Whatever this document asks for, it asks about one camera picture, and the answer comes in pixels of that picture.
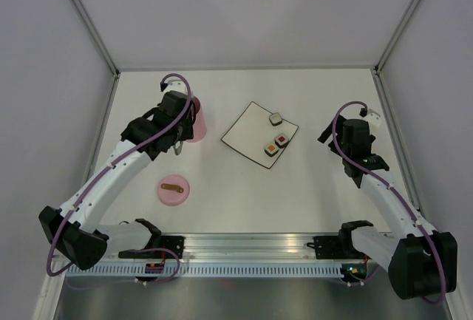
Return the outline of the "sushi roll white centre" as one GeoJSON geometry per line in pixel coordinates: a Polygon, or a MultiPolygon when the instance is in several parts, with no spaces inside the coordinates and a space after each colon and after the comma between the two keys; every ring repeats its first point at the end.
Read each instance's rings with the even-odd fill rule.
{"type": "Polygon", "coordinates": [[[268,120],[272,126],[278,126],[283,122],[282,116],[278,112],[270,114],[268,120]]]}

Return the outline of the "sushi roll orange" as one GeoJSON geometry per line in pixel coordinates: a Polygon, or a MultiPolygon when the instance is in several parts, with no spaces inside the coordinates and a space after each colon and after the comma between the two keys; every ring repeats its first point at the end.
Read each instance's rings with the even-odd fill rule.
{"type": "Polygon", "coordinates": [[[269,157],[275,157],[279,153],[279,147],[275,143],[266,145],[264,152],[269,157]]]}

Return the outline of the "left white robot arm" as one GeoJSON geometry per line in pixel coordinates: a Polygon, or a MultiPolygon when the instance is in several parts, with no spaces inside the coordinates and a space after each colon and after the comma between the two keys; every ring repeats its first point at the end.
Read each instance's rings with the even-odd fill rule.
{"type": "Polygon", "coordinates": [[[112,203],[132,179],[161,153],[179,154],[194,136],[195,104],[191,95],[167,91],[161,102],[131,121],[101,170],[59,208],[45,207],[38,218],[52,251],[59,251],[81,270],[109,253],[137,250],[146,258],[159,254],[161,231],[139,218],[102,225],[112,203]]]}

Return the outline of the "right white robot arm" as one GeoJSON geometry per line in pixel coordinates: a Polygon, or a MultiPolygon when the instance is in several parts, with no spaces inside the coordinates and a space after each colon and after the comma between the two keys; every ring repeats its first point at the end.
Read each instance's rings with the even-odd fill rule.
{"type": "Polygon", "coordinates": [[[345,222],[337,247],[346,257],[364,254],[388,274],[400,299],[445,296],[457,287],[457,241],[438,231],[396,188],[384,159],[372,153],[375,136],[362,119],[334,119],[319,137],[342,158],[344,173],[369,199],[388,225],[384,236],[367,220],[345,222]]]}

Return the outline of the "metal tongs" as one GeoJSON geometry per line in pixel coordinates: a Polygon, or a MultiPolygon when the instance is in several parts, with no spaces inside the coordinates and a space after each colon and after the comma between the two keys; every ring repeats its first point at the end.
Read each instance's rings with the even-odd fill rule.
{"type": "Polygon", "coordinates": [[[173,145],[174,154],[179,156],[183,149],[183,141],[179,141],[173,145]]]}

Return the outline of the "pink round container lid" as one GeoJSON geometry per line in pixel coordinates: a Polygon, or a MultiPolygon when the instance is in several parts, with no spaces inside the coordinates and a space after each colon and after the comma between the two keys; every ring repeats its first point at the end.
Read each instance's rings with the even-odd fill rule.
{"type": "Polygon", "coordinates": [[[158,183],[157,197],[162,204],[175,207],[188,199],[190,191],[190,185],[186,178],[172,174],[164,177],[158,183]]]}

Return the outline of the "sushi roll red centre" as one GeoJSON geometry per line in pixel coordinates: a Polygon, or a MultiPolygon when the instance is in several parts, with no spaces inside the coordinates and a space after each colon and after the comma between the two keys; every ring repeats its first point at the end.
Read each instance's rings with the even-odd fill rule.
{"type": "Polygon", "coordinates": [[[280,134],[275,137],[274,143],[280,148],[284,149],[290,142],[290,139],[285,134],[280,134]]]}

